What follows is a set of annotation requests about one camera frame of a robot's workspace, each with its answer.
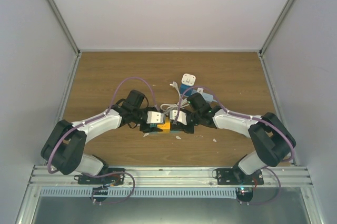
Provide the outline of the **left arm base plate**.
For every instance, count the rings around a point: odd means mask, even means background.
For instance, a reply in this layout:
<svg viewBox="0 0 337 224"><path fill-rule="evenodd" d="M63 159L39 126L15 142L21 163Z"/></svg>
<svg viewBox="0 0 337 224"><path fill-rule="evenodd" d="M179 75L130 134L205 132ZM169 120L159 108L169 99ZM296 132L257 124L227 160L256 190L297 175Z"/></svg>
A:
<svg viewBox="0 0 337 224"><path fill-rule="evenodd" d="M74 180L79 185L102 185L102 186L118 186L124 183L124 168L103 168L102 171L94 177L80 174L75 175Z"/></svg>

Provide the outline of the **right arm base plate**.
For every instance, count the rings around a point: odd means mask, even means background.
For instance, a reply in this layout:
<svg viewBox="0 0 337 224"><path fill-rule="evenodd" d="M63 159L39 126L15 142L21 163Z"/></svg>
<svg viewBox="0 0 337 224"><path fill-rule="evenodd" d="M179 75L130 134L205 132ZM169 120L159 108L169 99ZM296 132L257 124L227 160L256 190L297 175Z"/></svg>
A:
<svg viewBox="0 0 337 224"><path fill-rule="evenodd" d="M246 175L238 168L216 168L212 171L211 176L217 180L218 185L257 186L264 184L261 170Z"/></svg>

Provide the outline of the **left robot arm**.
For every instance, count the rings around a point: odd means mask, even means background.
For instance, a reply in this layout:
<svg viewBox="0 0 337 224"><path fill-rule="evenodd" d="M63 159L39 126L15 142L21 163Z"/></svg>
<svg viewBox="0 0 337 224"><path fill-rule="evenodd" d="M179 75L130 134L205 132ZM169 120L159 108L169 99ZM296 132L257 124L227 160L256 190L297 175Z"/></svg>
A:
<svg viewBox="0 0 337 224"><path fill-rule="evenodd" d="M94 155L84 153L85 145L94 138L123 126L138 127L143 133L160 132L158 124L165 123L165 115L156 107L142 107L148 98L137 90L130 91L100 114L82 121L59 121L41 150L50 173L69 175L80 172L89 175L97 184L108 180L106 163Z"/></svg>

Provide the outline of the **teal power strip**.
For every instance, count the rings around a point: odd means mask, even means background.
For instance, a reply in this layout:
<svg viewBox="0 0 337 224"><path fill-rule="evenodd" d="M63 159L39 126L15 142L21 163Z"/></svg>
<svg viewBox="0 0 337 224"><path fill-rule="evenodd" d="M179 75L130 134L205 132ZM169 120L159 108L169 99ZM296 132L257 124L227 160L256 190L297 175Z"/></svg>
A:
<svg viewBox="0 0 337 224"><path fill-rule="evenodd" d="M150 134L175 134L179 133L179 130L171 129L171 124L150 124Z"/></svg>

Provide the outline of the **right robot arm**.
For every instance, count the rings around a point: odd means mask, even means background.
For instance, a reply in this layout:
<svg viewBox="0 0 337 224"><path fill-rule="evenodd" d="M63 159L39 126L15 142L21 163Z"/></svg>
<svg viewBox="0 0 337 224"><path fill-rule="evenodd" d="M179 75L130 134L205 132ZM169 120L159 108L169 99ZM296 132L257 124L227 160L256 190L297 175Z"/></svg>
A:
<svg viewBox="0 0 337 224"><path fill-rule="evenodd" d="M235 183L244 185L252 176L258 178L256 173L262 168L276 167L293 158L296 141L275 114L251 116L219 105L212 107L199 93L189 96L187 103L192 108L190 111L181 108L170 110L168 116L172 129L192 134L196 126L202 125L230 130L251 139L254 151L230 169Z"/></svg>

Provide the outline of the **yellow cube socket adapter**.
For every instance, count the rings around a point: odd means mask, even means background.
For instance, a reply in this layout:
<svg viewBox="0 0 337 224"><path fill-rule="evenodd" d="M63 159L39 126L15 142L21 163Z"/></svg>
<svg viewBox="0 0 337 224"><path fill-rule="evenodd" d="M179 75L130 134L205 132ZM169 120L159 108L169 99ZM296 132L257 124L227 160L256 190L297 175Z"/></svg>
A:
<svg viewBox="0 0 337 224"><path fill-rule="evenodd" d="M171 131L171 121L168 117L165 117L163 124L157 124L157 128L160 130L159 133L170 133Z"/></svg>

